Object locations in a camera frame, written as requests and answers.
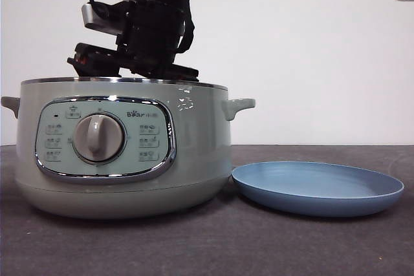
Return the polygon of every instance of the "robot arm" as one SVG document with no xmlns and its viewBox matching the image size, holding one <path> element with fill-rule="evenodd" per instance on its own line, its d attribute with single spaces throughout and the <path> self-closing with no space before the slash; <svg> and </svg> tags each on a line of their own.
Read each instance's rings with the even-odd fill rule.
<svg viewBox="0 0 414 276">
<path fill-rule="evenodd" d="M 82 7 L 87 28 L 116 35 L 117 50 L 80 43 L 68 62 L 80 76 L 119 76 L 119 68 L 147 78 L 198 81 L 198 71 L 173 64 L 187 51 L 194 25 L 190 0 L 89 0 Z"/>
</svg>

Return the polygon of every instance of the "black cable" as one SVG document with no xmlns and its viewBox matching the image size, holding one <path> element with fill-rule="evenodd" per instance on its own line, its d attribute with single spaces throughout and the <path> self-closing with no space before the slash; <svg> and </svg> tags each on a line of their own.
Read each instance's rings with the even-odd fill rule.
<svg viewBox="0 0 414 276">
<path fill-rule="evenodd" d="M 109 12 L 106 7 L 98 6 L 98 3 L 95 2 L 95 0 L 89 0 L 89 3 L 91 4 L 92 9 L 94 10 L 97 16 L 99 16 L 101 19 L 108 19 Z"/>
</svg>

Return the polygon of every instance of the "white dial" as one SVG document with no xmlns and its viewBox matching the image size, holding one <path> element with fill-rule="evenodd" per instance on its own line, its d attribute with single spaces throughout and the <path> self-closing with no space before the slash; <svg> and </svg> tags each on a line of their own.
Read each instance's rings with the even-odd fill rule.
<svg viewBox="0 0 414 276">
<path fill-rule="evenodd" d="M 90 162 L 103 162 L 120 152 L 124 136 L 124 130 L 114 118 L 93 114 L 76 126 L 73 146 L 82 158 Z"/>
</svg>

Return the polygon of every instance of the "chrome trim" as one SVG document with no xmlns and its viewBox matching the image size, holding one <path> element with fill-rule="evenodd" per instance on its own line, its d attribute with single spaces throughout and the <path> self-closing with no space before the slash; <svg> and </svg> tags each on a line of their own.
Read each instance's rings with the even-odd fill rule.
<svg viewBox="0 0 414 276">
<path fill-rule="evenodd" d="M 55 103 L 66 103 L 66 102 L 74 102 L 74 101 L 95 101 L 95 100 L 141 103 L 144 105 L 156 105 L 157 107 L 159 107 L 166 119 L 167 136 L 168 136 L 168 150 L 167 150 L 167 154 L 165 158 L 163 159 L 163 161 L 161 161 L 161 163 L 159 163 L 158 165 L 150 169 L 147 169 L 146 171 L 130 173 L 130 174 L 113 173 L 110 175 L 99 175 L 99 176 L 60 173 L 60 172 L 53 171 L 47 168 L 39 159 L 39 154 L 36 150 L 37 142 L 38 142 L 40 119 L 43 114 L 43 111 L 49 105 L 52 105 Z M 115 158 L 118 158 L 122 154 L 122 151 L 117 156 L 112 158 L 110 162 L 112 162 L 112 160 L 114 160 Z M 121 183 L 126 183 L 126 182 L 154 179 L 160 176 L 161 174 L 165 173 L 171 167 L 176 156 L 177 156 L 177 143 L 176 143 L 176 137 L 175 137 L 175 127 L 173 123 L 173 117 L 168 107 L 158 100 L 153 100 L 149 98 L 130 98 L 130 97 L 117 97 L 116 100 L 110 100 L 109 97 L 107 96 L 75 96 L 75 97 L 59 98 L 57 100 L 51 101 L 50 103 L 46 104 L 46 106 L 44 106 L 44 108 L 42 109 L 40 113 L 39 122 L 38 122 L 38 130 L 36 133 L 36 140 L 35 140 L 35 150 L 34 150 L 34 157 L 36 159 L 36 165 L 46 175 L 51 176 L 53 178 L 57 178 L 58 180 L 63 181 L 63 182 L 70 182 L 70 183 L 76 183 L 76 184 L 121 184 Z M 103 165 L 102 163 L 99 163 L 99 162 L 93 163 L 93 164 Z"/>
<path fill-rule="evenodd" d="M 227 87 L 218 84 L 200 83 L 192 81 L 181 80 L 157 80 L 157 79 L 142 79 L 142 78 L 116 78 L 116 77 L 63 77 L 63 78 L 43 78 L 32 79 L 21 82 L 21 85 L 47 83 L 47 82 L 132 82 L 143 84 L 174 84 L 174 85 L 189 85 L 194 87 L 211 87 L 213 89 L 228 90 Z"/>
</svg>

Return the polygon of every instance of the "dark gray tabletop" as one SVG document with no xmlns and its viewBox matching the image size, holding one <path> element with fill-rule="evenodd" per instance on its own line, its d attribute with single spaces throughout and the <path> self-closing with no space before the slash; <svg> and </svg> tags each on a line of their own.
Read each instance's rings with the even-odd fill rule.
<svg viewBox="0 0 414 276">
<path fill-rule="evenodd" d="M 391 209 L 350 219 L 261 207 L 229 184 L 211 201 L 152 218 L 92 221 L 30 207 L 1 148 L 1 275 L 414 275 L 414 146 L 234 146 L 233 163 L 306 160 L 399 178 Z"/>
</svg>

